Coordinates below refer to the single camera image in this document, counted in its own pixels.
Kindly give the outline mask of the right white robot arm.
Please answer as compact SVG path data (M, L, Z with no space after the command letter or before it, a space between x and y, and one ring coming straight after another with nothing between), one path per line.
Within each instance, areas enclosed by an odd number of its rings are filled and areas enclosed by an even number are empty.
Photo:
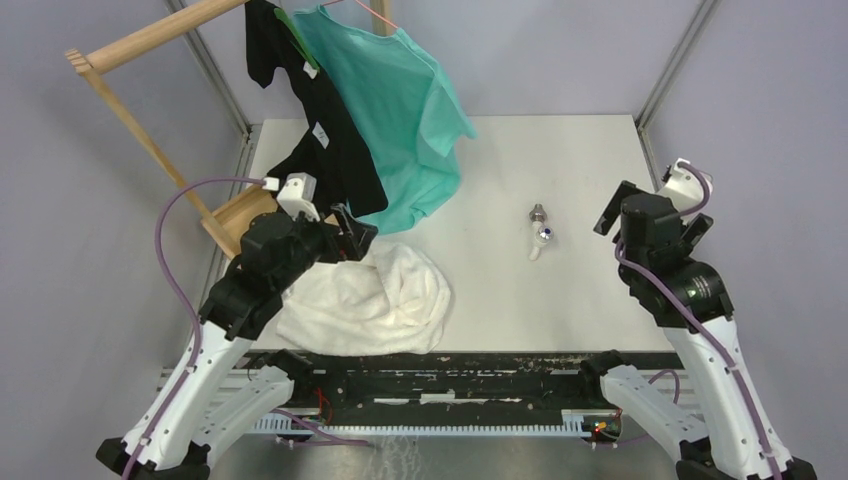
M666 196L622 182L594 227L614 222L619 277L674 348L698 398L687 414L611 350L583 364L580 400L629 414L668 454L680 479L813 479L811 463L779 438L752 385L718 272L691 252L712 226L707 197L677 207Z

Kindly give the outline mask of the black t-shirt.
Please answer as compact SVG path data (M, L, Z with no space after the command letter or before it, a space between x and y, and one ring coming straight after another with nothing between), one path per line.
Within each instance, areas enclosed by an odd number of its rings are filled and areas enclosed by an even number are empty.
M292 173L313 176L317 180L313 203L321 213L335 203L346 205L355 217L385 210L389 201L374 160L344 100L323 66L318 74L310 74L291 33L275 17L275 8L269 1L244 5L247 73L266 88L276 72L284 70L308 127L268 175L280 181Z

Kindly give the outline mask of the white terry towel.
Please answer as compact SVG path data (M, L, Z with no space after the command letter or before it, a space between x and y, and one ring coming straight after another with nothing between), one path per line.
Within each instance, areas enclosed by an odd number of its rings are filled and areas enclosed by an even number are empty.
M275 336L334 356L426 354L440 342L452 289L420 251L377 241L360 261L317 263L283 294Z

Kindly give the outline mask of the green clothes hanger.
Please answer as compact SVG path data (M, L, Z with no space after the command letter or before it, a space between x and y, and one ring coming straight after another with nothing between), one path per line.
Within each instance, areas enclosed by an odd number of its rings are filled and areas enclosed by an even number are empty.
M294 25L289 14L283 8L276 7L274 9L274 15L279 21L281 21L286 26L286 28L291 33L291 35L292 35L291 42L293 43L295 48L298 50L300 55L304 58L305 62L309 65L310 74L312 74L312 73L318 74L321 71L320 64L315 59L315 57L312 55L310 50L308 49L308 46L306 45L306 43L305 43L302 35L298 31L298 29Z

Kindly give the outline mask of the pink clothes hanger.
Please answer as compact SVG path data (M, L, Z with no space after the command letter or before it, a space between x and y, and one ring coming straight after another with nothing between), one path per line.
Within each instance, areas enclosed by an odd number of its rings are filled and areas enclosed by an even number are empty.
M392 20L391 6L389 0L354 0L354 3L364 9L372 19L372 31L376 35L390 36L397 30L398 26Z

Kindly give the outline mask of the wooden clothes rack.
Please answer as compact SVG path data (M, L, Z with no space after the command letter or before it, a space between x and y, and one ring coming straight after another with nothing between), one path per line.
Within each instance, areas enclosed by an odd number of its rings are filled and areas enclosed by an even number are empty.
M44 56L54 74L43 79L43 106L64 145L57 161L77 161L83 168L68 199L88 212L90 227L109 231L108 247L142 253L151 250L155 217L174 184L83 78L59 59L58 48L92 52L165 13L161 1L56 1L42 17L46 36L56 42ZM283 73L265 88L248 76L242 7L206 23L201 35L249 124L303 117ZM196 180L235 170L243 138L233 110L186 41L170 41L106 79L179 173Z

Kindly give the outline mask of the teal t-shirt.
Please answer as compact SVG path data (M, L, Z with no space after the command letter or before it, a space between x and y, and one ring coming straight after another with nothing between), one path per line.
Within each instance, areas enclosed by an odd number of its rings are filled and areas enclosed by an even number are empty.
M293 23L367 143L388 199L365 216L381 234L410 230L459 189L455 145L474 126L445 70L402 29L379 36L317 6Z

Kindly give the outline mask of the white plastic water faucet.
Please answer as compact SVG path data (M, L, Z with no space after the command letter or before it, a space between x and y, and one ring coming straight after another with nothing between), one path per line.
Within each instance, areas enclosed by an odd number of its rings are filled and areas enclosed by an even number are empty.
M553 230L542 221L533 221L531 250L528 254L530 261L536 261L541 251L551 242L554 237Z

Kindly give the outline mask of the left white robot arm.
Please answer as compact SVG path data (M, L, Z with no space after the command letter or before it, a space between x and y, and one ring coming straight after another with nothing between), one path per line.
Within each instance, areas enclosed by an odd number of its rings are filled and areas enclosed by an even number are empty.
M124 479L206 479L261 417L285 403L307 404L314 379L271 362L223 404L209 407L237 361L282 311L284 291L317 263L362 260L377 233L341 204L319 220L284 210L255 217L240 239L240 254L196 315L176 370L130 431L101 443L97 460Z

